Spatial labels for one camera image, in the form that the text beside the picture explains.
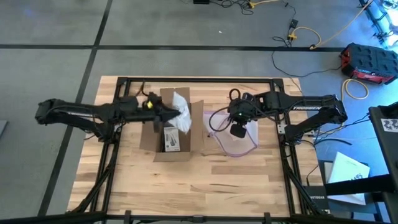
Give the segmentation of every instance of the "wooden tabletop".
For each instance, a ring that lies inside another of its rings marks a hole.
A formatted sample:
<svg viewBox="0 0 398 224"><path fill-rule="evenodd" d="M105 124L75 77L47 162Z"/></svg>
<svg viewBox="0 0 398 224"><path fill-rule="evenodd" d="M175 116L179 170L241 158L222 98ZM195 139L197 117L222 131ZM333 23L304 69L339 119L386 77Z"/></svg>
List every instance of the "wooden tabletop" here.
<svg viewBox="0 0 398 224"><path fill-rule="evenodd" d="M96 105L112 102L117 79L101 78ZM301 95L291 79L284 78L284 84L287 94ZM139 85L133 83L130 93L135 93ZM227 106L232 88L252 94L269 91L269 87L261 83L170 82L147 82L144 91L158 93L160 88L186 86L191 90L191 102L204 100L205 111ZM293 111L290 118L292 123L299 123L307 114ZM248 155L227 157L214 139L205 138L205 147L192 152L189 162L153 162L153 152L139 149L142 124L125 125L108 213L121 215L131 210L135 215L263 216L264 212L270 212L273 217L289 216L275 123L268 119L258 123L259 147ZM68 210L75 208L94 185L102 145L95 138L85 142ZM305 180L318 165L317 156L309 144L301 144L296 149L302 180ZM312 172L309 180L312 185L322 184L319 169ZM292 188L298 213L297 191L294 185ZM103 189L98 208L101 208L102 198Z"/></svg>

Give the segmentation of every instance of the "cardboard box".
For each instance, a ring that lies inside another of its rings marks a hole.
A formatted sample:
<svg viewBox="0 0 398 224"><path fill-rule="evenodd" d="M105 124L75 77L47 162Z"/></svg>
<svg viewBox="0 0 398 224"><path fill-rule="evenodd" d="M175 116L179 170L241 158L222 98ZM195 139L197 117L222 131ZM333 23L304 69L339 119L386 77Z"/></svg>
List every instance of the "cardboard box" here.
<svg viewBox="0 0 398 224"><path fill-rule="evenodd" d="M187 101L190 109L192 125L187 134L178 131L180 140L179 152L162 152L163 131L154 132L153 122L145 122L142 125L140 149L155 152L154 162L183 162L189 161L192 151L198 151L203 147L203 100L191 103L189 88L164 88L160 89L160 95L165 105L171 107L173 94L176 91Z"/></svg>

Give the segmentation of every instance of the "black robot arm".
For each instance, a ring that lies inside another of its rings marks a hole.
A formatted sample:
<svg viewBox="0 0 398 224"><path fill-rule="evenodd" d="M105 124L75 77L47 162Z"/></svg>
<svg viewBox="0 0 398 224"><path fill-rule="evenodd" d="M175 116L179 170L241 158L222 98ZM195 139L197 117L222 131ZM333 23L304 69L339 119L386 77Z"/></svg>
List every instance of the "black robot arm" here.
<svg viewBox="0 0 398 224"><path fill-rule="evenodd" d="M109 141L114 130L124 123L154 121L157 131L160 122L167 122L179 114L178 110L166 107L162 98L151 92L141 107L135 96L125 96L115 103L99 106L46 100L39 103L35 119L39 124L67 124L95 134L99 141Z"/></svg>
<svg viewBox="0 0 398 224"><path fill-rule="evenodd" d="M235 98L229 104L229 119L233 123L231 134L243 138L246 134L243 126L247 122L261 118L272 119L271 116L286 115L290 111L318 111L318 114L299 124L286 126L285 140L287 142L296 142L304 133L324 124L341 124L347 120L343 103L334 95L289 96L276 91L257 95L243 93L242 98Z"/></svg>

